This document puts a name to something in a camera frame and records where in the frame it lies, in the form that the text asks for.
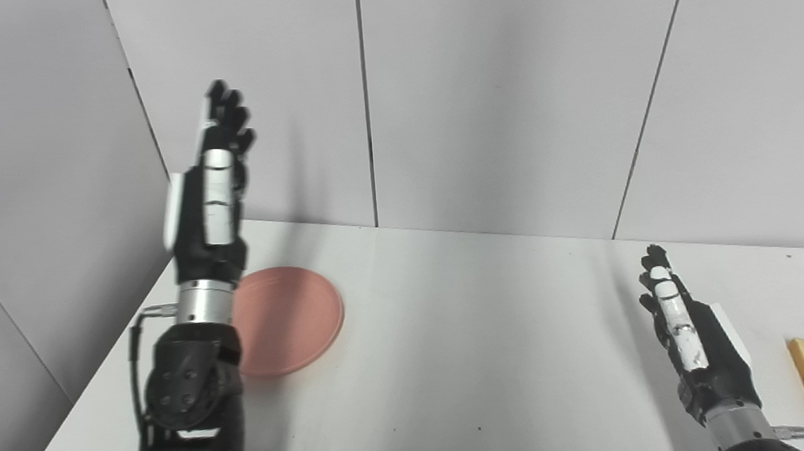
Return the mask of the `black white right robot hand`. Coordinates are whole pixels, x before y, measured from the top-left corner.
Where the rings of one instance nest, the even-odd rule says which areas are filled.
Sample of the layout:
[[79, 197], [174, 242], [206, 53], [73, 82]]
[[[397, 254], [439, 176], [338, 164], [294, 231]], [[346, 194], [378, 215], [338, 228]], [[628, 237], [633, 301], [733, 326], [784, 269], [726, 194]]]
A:
[[750, 366], [712, 307], [696, 301], [674, 273], [666, 250], [650, 244], [641, 265], [639, 279], [647, 293], [638, 301], [654, 319], [656, 338], [680, 378], [684, 410], [703, 426], [707, 413], [722, 404], [763, 407]]

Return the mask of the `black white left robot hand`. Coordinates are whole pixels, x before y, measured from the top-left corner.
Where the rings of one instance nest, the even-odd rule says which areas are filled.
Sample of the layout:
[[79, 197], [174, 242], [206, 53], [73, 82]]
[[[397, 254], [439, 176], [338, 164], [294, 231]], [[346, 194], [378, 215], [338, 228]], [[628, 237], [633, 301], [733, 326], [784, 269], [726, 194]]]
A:
[[256, 139], [243, 95], [214, 80], [203, 98], [196, 163], [170, 175], [164, 245], [174, 259], [176, 283], [216, 281], [236, 286], [246, 269], [240, 235], [249, 184], [248, 150]]

